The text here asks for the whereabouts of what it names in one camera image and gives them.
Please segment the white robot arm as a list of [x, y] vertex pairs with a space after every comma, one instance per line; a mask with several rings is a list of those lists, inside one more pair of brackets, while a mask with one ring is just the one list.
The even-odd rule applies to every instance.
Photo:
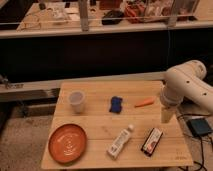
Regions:
[[206, 74], [206, 67], [199, 60], [190, 60], [173, 66], [164, 73], [165, 85], [159, 96], [163, 105], [162, 123], [171, 120], [174, 111], [184, 98], [213, 114], [213, 87], [203, 81]]

